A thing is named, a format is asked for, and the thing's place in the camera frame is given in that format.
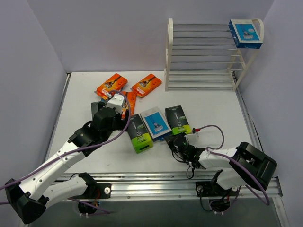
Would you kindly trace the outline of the blue white Harry's razor box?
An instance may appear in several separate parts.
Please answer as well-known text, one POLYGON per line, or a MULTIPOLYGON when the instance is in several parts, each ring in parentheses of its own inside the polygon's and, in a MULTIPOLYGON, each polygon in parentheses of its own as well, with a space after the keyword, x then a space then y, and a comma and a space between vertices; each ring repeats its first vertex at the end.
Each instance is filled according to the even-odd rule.
POLYGON ((165 116, 158 107, 154 107, 140 113, 152 140, 163 140, 165 136, 172 133, 165 116))

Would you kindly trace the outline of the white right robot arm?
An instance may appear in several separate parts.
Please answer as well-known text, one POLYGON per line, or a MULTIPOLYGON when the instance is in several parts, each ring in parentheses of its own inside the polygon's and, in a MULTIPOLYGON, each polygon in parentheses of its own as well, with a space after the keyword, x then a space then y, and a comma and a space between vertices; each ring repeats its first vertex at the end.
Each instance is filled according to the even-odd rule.
POLYGON ((230 149, 211 151, 189 144, 184 133, 166 136, 165 141, 173 155, 179 155, 179 162, 189 166, 191 171, 215 168, 217 171, 206 183, 197 183, 202 197, 235 195, 240 186, 265 191, 277 168, 277 162, 253 145, 241 142, 230 149))

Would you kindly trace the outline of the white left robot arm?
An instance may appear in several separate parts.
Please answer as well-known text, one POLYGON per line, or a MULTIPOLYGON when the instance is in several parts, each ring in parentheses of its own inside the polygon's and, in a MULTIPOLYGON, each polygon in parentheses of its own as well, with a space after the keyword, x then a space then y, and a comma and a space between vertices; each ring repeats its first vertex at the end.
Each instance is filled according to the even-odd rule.
POLYGON ((116 108, 102 107, 91 121, 77 129, 64 145, 39 168, 19 180, 10 179, 5 189, 8 203, 24 224, 37 220, 45 210, 74 196, 91 198, 98 185, 88 173, 80 173, 68 181, 53 184, 74 164, 88 157, 94 150, 113 140, 114 131, 123 133, 130 122, 130 111, 125 118, 116 108))

